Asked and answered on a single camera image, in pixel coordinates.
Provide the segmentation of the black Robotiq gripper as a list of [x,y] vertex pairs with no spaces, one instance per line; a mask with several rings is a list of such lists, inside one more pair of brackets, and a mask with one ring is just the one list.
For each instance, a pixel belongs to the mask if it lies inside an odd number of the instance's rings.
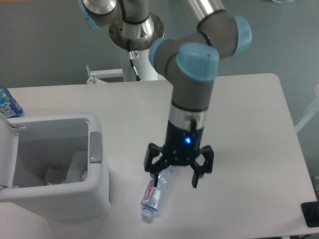
[[[194,119],[188,122],[190,129],[182,129],[169,122],[163,147],[154,143],[148,144],[144,170],[150,173],[155,187],[158,185],[159,173],[170,165],[190,165],[194,171],[191,182],[193,188],[197,187],[199,179],[205,173],[212,172],[214,151],[210,145],[200,148],[203,128],[197,129],[197,122]],[[196,161],[200,155],[204,157],[202,165]]]

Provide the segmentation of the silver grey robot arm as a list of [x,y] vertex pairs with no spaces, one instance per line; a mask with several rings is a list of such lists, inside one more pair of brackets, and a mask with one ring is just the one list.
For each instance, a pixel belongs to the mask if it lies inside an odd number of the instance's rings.
[[179,39],[156,34],[155,15],[147,0],[81,0],[88,25],[115,26],[113,41],[127,51],[149,50],[155,71],[173,86],[165,143],[148,145],[144,169],[157,182],[169,166],[190,166],[193,187],[212,172],[214,152],[201,146],[219,60],[246,50],[252,41],[248,21],[231,17],[219,0],[187,0],[196,33]]

